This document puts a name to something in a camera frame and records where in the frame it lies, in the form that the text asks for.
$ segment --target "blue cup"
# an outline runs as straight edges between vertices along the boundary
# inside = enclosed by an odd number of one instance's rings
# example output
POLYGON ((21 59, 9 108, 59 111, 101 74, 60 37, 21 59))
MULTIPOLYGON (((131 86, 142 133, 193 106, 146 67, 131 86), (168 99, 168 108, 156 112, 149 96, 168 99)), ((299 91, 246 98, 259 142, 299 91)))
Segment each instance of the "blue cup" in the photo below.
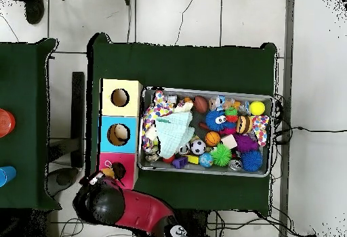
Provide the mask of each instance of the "blue cup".
POLYGON ((0 167, 0 187, 11 181, 17 175, 14 167, 0 167))

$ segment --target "blue box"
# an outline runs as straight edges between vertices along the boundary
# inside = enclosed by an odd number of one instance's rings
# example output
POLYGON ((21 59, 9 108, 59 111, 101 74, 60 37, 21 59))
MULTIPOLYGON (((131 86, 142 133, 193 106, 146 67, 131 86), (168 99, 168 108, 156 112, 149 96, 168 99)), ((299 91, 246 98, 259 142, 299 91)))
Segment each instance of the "blue box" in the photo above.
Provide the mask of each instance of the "blue box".
POLYGON ((138 118, 121 116, 102 116, 100 152, 124 152, 134 154, 137 151, 138 118), (115 146, 107 138, 107 132, 111 125, 122 124, 129 128, 130 138, 126 144, 115 146))

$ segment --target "dark green table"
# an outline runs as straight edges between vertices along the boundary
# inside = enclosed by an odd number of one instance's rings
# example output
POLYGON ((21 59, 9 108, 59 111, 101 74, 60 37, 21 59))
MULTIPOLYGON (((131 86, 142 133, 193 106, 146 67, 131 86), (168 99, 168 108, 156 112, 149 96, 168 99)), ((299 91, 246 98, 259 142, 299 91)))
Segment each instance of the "dark green table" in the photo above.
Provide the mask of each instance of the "dark green table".
POLYGON ((17 177, 0 188, 1 208, 60 209, 45 192, 47 165, 46 62, 55 39, 36 44, 0 43, 0 108, 16 118, 14 130, 0 138, 0 167, 17 177))
MULTIPOLYGON (((138 80, 143 86, 273 95, 276 47, 178 47, 111 43, 96 34, 88 48, 86 171, 96 169, 99 82, 138 80)), ((141 171, 135 190, 176 209, 245 209, 268 214, 269 176, 234 177, 141 171)))

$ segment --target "football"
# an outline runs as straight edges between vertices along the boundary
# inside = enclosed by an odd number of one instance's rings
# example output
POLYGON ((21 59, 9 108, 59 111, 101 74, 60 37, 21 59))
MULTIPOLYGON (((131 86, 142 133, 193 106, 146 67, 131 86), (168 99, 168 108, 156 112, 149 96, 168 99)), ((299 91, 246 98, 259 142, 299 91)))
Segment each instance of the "football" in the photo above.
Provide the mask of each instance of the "football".
POLYGON ((181 147, 178 149, 178 153, 181 154, 181 155, 188 154, 189 152, 190 152, 189 143, 188 143, 188 144, 185 144, 184 146, 181 146, 181 147))
POLYGON ((200 155, 206 151, 206 144, 201 139, 196 139, 190 144, 190 150, 193 154, 200 155))

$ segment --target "polka dot fabric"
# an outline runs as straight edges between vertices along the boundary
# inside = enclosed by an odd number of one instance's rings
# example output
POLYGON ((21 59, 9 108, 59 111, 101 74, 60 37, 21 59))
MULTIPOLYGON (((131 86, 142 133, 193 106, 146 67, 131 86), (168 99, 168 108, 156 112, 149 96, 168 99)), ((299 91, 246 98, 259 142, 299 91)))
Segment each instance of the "polka dot fabric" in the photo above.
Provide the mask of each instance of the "polka dot fabric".
POLYGON ((260 146, 266 145, 266 140, 268 138, 266 134, 267 125, 268 116, 253 116, 253 130, 260 146))
POLYGON ((167 101, 162 91, 155 92, 154 104, 149 106, 144 113, 144 123, 142 126, 142 148, 145 152, 150 152, 154 146, 153 142, 145 134, 158 116, 167 116, 172 113, 174 104, 167 101))

